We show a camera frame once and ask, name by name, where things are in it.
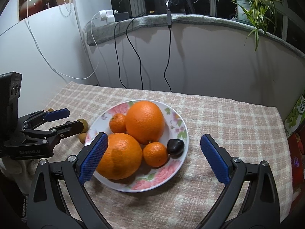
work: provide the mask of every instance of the spider plant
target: spider plant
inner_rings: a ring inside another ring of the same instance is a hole
[[[275,8],[275,2],[281,2],[280,0],[248,0],[250,4],[250,9],[247,10],[240,4],[236,3],[236,0],[232,0],[233,3],[235,3],[237,6],[240,6],[241,9],[246,14],[248,20],[251,22],[251,24],[255,27],[247,36],[246,41],[248,37],[255,33],[255,51],[258,47],[259,42],[259,30],[262,29],[265,35],[267,36],[267,29],[269,26],[269,23],[274,24],[274,32],[277,27],[277,11]]]

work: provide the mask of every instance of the blue gripper pad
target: blue gripper pad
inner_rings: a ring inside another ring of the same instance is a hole
[[[203,135],[200,140],[200,148],[209,162],[217,180],[227,185],[230,181],[229,168],[218,151],[214,148],[207,136]]]
[[[57,121],[63,118],[67,118],[70,115],[70,111],[67,108],[48,112],[44,116],[44,120],[47,122]]]
[[[93,146],[80,166],[79,182],[83,185],[89,181],[108,147],[108,136],[103,134]]]

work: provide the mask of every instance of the white charger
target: white charger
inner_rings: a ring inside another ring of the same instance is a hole
[[[107,21],[107,24],[111,24],[115,22],[115,18],[113,15],[113,10],[112,9],[108,9],[108,10],[101,10],[100,11],[100,18],[101,21]]]

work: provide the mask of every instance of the vase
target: vase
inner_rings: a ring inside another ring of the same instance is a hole
[[[29,0],[28,2],[27,2],[27,0],[25,0],[19,9],[20,20],[27,18],[27,13],[26,13],[27,6],[28,6],[28,14],[29,14],[29,16],[31,16],[42,10],[43,3],[42,3],[42,0]]]
[[[247,11],[251,9],[250,3],[248,0],[236,0],[237,3],[237,18],[239,20],[248,21],[247,15],[243,11],[243,9],[240,6],[243,6]]]

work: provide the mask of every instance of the small orange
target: small orange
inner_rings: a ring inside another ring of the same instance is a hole
[[[113,133],[125,133],[126,132],[125,115],[115,114],[109,121],[109,127]]]
[[[151,167],[160,167],[164,165],[168,159],[166,147],[159,143],[153,142],[143,149],[143,157],[145,162]]]

